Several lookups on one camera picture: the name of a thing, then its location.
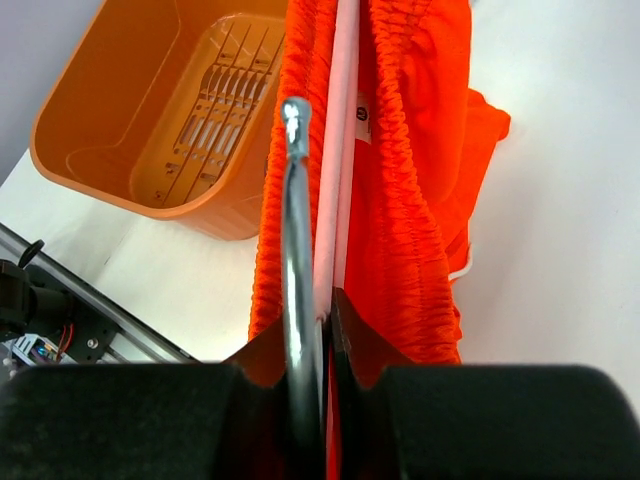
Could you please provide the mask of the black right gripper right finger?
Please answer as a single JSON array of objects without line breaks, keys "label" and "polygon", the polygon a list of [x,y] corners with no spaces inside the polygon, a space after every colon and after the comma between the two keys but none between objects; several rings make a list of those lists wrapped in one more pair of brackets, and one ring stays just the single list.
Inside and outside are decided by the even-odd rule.
[{"label": "black right gripper right finger", "polygon": [[418,365],[342,290],[330,314],[331,479],[635,479],[639,423],[579,365]]}]

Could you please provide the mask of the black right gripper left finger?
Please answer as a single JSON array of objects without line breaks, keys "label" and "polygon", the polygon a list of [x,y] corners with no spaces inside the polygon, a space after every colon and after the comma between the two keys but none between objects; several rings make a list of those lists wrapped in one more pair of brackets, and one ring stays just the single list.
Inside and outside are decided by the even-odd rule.
[{"label": "black right gripper left finger", "polygon": [[40,366],[1,390],[5,479],[291,479],[283,331],[222,363]]}]

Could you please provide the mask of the orange shorts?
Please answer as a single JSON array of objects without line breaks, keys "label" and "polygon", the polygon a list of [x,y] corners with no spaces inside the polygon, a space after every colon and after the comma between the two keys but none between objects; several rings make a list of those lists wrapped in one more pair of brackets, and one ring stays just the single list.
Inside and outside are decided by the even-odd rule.
[{"label": "orange shorts", "polygon": [[[357,140],[346,295],[416,363],[459,364],[454,279],[471,264],[469,221],[510,117],[469,88],[469,1],[361,2],[358,89],[372,142]],[[322,143],[338,1],[288,1],[278,100],[310,100],[311,231],[318,225]],[[346,42],[339,52],[350,50]],[[284,126],[274,114],[263,189],[249,339],[282,313],[280,225]]]}]

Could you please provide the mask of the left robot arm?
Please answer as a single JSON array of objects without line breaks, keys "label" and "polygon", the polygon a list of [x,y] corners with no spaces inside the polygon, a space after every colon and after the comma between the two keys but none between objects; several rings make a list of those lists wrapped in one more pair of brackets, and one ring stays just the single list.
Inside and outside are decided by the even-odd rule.
[{"label": "left robot arm", "polygon": [[27,247],[15,264],[1,261],[1,341],[25,334],[50,338],[63,334],[70,324],[73,301],[66,292],[40,287],[31,281],[26,266],[44,247],[38,240]]}]

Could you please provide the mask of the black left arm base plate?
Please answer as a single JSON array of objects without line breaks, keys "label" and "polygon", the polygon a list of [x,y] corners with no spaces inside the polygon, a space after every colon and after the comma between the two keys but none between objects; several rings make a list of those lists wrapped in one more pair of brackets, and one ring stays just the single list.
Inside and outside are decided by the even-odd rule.
[{"label": "black left arm base plate", "polygon": [[122,331],[106,313],[37,266],[26,272],[35,293],[35,319],[28,333],[38,339],[29,353],[47,363],[94,364],[101,360],[115,336]]}]

